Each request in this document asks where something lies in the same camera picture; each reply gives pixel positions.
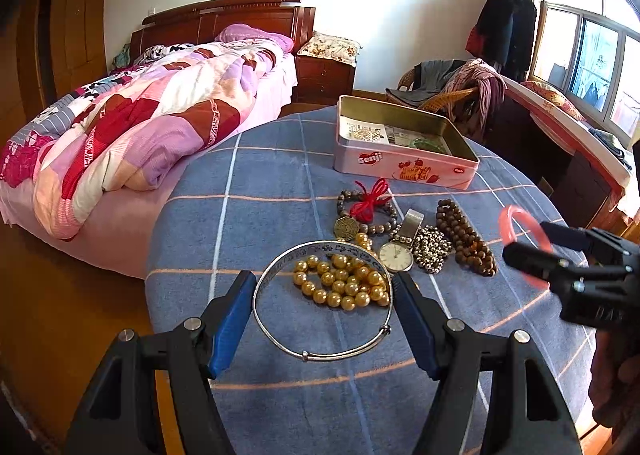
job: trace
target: round table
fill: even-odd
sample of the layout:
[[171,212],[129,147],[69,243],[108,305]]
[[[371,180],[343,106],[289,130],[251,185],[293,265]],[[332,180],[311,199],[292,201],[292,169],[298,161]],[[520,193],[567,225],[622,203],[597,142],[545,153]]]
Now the round table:
[[[354,180],[368,188],[375,181],[333,169],[335,121],[335,107],[290,115],[224,142],[187,168],[158,219],[148,258],[146,297],[156,331],[200,315],[241,269],[261,273],[296,244],[333,238],[335,197],[356,189]],[[516,168],[469,144],[480,165],[466,191],[396,180],[390,191],[402,215],[413,208],[426,215],[426,224],[434,224],[439,199],[457,202],[497,257],[498,274],[483,278],[449,258],[438,275],[418,267],[411,275],[424,296],[475,330],[503,336],[529,331],[576,419],[587,397],[593,331],[562,322],[556,297],[504,265],[497,225],[508,204],[538,220],[561,217]],[[529,239],[519,231],[519,240]],[[374,239],[375,248],[383,241]],[[584,260],[574,251],[562,253]],[[294,350],[344,350],[372,337],[383,321],[377,306],[348,314],[316,308],[290,276],[273,283],[261,303],[263,321]],[[213,385],[236,453],[411,453],[437,384],[416,366],[395,314],[391,326],[392,333],[364,355],[302,363],[278,350],[251,317],[231,367]],[[469,453],[481,444],[489,395],[490,376],[481,374]]]

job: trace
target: wristwatch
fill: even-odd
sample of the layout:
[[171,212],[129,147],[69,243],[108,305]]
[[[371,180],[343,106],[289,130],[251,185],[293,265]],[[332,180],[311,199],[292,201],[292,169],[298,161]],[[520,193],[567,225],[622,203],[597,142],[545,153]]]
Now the wristwatch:
[[402,221],[398,236],[387,242],[378,253],[383,265],[392,273],[408,271],[414,265],[414,255],[411,252],[415,234],[418,232],[424,215],[415,210],[408,210]]

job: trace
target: silver bangle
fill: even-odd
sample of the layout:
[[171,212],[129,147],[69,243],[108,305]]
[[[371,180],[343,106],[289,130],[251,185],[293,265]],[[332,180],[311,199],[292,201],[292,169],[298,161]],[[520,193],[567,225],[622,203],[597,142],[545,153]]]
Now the silver bangle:
[[[372,265],[379,273],[385,278],[385,281],[388,284],[388,295],[389,295],[389,308],[386,312],[385,322],[382,324],[378,333],[369,341],[364,343],[359,347],[355,347],[354,349],[350,349],[344,352],[338,352],[335,354],[315,354],[308,351],[302,351],[301,353],[294,352],[287,347],[285,347],[282,343],[280,343],[276,338],[274,338],[271,333],[264,326],[262,321],[260,320],[260,316],[258,316],[258,293],[260,292],[260,288],[263,285],[266,285],[270,282],[276,275],[279,273],[282,268],[287,265],[287,263],[298,260],[300,258],[308,257],[309,255],[327,255],[337,253],[339,255],[347,255],[349,257],[360,258],[364,260],[366,263]],[[380,263],[379,260],[371,256],[370,252],[366,249],[358,245],[348,244],[347,242],[337,242],[337,241],[317,241],[317,242],[307,242],[306,244],[300,244],[296,247],[285,251],[278,257],[276,257],[270,265],[265,269],[262,276],[258,280],[258,283],[255,286],[254,291],[254,299],[253,299],[253,307],[254,307],[254,317],[258,323],[258,327],[264,332],[264,335],[267,336],[271,343],[277,346],[281,351],[288,354],[289,356],[293,356],[294,358],[301,359],[302,361],[339,361],[340,359],[348,359],[353,358],[354,356],[358,356],[371,350],[373,347],[378,345],[383,338],[391,332],[391,327],[389,325],[389,321],[391,320],[391,313],[394,307],[394,291],[391,286],[391,277],[389,276],[388,271],[385,266]]]

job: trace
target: genji logo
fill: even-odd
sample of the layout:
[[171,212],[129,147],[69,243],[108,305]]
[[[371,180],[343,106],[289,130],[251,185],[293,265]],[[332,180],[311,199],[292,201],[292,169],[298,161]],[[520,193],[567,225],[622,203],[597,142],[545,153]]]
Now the genji logo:
[[373,153],[361,153],[358,157],[358,164],[375,164],[382,160],[382,154],[379,151]]

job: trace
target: metal bolt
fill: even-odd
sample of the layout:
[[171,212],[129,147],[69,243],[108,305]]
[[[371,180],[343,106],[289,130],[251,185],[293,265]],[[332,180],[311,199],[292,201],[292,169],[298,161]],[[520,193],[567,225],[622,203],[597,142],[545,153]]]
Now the metal bolt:
[[133,336],[135,336],[136,333],[133,332],[132,329],[124,329],[122,331],[120,331],[120,334],[118,334],[118,339],[120,341],[122,341],[123,343],[126,343],[127,341],[130,341],[133,339]]
[[187,330],[198,330],[202,326],[202,320],[200,318],[187,318],[183,325]]
[[513,337],[518,343],[529,343],[529,340],[531,339],[529,333],[524,330],[516,330],[513,333]]
[[447,327],[449,327],[449,330],[453,330],[453,332],[460,332],[460,330],[465,329],[465,323],[458,318],[452,318],[447,321]]

